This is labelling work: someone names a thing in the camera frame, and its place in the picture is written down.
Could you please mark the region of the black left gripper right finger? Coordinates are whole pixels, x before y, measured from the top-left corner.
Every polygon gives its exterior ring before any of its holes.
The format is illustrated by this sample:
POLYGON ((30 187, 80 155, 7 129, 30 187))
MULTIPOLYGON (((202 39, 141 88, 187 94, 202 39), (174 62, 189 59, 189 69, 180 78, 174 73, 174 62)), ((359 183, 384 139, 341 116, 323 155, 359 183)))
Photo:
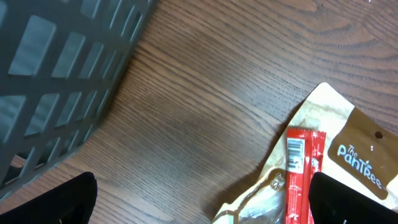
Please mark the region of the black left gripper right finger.
POLYGON ((308 199, 315 224, 397 224, 397 213, 317 172, 308 199))

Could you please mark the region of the red white snack packet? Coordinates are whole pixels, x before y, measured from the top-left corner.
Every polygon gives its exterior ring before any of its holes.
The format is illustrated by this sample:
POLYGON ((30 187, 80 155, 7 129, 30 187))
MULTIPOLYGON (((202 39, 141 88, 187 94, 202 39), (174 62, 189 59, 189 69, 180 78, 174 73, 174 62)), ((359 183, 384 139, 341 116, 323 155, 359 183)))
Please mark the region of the red white snack packet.
POLYGON ((289 128, 325 132, 320 172, 397 213, 397 136, 321 83, 288 123, 257 182, 223 204, 214 223, 284 223, 289 128))

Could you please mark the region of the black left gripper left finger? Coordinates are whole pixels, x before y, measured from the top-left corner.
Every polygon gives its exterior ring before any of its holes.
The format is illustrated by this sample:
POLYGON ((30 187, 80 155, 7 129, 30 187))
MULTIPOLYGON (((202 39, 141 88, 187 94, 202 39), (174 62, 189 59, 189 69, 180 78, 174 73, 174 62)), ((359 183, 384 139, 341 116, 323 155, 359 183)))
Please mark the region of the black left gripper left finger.
POLYGON ((98 185, 91 172, 75 178, 1 214, 1 224, 87 224, 93 213, 98 185))

